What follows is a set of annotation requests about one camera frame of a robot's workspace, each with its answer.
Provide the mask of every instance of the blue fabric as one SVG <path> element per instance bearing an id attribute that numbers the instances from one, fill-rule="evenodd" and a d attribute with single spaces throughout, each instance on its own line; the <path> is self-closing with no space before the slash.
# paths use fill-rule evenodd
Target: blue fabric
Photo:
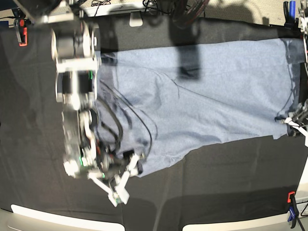
<path id="1" fill-rule="evenodd" d="M 304 48 L 297 39 L 236 41 L 121 51 L 102 61 L 98 94 L 123 125 L 121 150 L 146 153 L 149 135 L 102 82 L 129 101 L 153 136 L 144 176 L 204 145 L 286 134 L 276 118 L 297 105 Z M 97 107 L 116 130 L 104 107 Z M 110 139 L 102 128 L 98 133 Z"/>

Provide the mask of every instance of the green led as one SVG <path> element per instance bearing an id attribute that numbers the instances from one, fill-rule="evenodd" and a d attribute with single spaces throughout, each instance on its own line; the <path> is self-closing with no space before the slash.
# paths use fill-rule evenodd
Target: green led
<path id="1" fill-rule="evenodd" d="M 81 157 L 79 157 L 79 161 L 80 161 L 80 164 L 83 166 L 83 163 L 82 163 Z"/>

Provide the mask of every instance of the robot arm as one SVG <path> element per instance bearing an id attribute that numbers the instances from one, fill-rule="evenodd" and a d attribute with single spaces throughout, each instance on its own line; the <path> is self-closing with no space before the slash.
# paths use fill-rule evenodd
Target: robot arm
<path id="1" fill-rule="evenodd" d="M 308 0 L 301 0 L 301 6 L 299 8 L 299 27 L 303 33 L 303 42 L 305 49 L 305 70 L 308 75 Z M 297 109 L 294 112 L 290 112 L 286 119 L 281 121 L 288 125 L 289 136 L 304 135 L 306 137 L 305 145 L 308 147 L 308 100 L 303 103 L 299 103 Z"/>
<path id="2" fill-rule="evenodd" d="M 129 177 L 142 172 L 141 156 L 132 150 L 119 158 L 94 133 L 98 125 L 95 101 L 101 64 L 98 25 L 83 21 L 82 11 L 76 16 L 65 0 L 19 0 L 17 5 L 36 24 L 48 24 L 52 28 L 51 56 L 57 71 L 56 100 L 63 104 L 66 173 L 74 178 L 91 179 L 108 193 L 114 206 L 126 204 L 129 194 L 125 185 Z M 55 6 L 63 13 L 53 14 Z"/>

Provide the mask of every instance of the blue clamp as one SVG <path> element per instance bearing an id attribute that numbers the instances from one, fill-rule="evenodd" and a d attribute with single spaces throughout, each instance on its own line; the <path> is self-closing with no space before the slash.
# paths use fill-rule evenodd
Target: blue clamp
<path id="1" fill-rule="evenodd" d="M 284 17 L 285 17 L 284 27 L 285 28 L 293 29 L 293 30 L 296 30 L 296 28 L 298 28 L 299 21 L 298 21 L 298 18 L 295 18 L 295 13 L 296 13 L 295 9 L 296 9 L 295 1 L 283 2 L 283 11 L 284 11 Z"/>
<path id="2" fill-rule="evenodd" d="M 292 206 L 290 206 L 289 211 L 290 211 L 290 216 L 288 218 L 288 222 L 290 222 L 290 221 L 292 221 L 296 218 L 296 214 L 295 214 L 294 208 Z"/>

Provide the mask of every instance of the black fabric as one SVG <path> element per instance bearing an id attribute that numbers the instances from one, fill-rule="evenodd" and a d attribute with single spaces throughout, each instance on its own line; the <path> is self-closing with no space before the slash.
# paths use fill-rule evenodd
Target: black fabric
<path id="1" fill-rule="evenodd" d="M 96 19 L 104 34 L 103 50 L 174 45 L 167 19 L 160 26 L 145 23 L 136 29 L 127 26 L 125 17 L 128 19 L 126 15 Z M 210 20 L 201 24 L 213 24 L 216 30 L 204 30 L 196 41 L 183 34 L 183 41 L 177 44 L 281 36 L 275 28 L 244 23 Z M 90 180 L 67 176 L 62 160 L 62 106 L 54 94 L 51 34 L 34 28 L 28 32 L 27 47 L 18 46 L 13 29 L 0 32 L 1 208 L 11 210 L 15 204 L 117 222 L 127 231 L 177 231 L 187 224 L 241 221 L 287 212 L 287 195 L 297 189 L 307 159 L 303 138 L 284 136 L 275 141 L 263 137 L 192 151 L 173 167 L 131 178 L 127 185 L 129 202 L 117 208 Z"/>

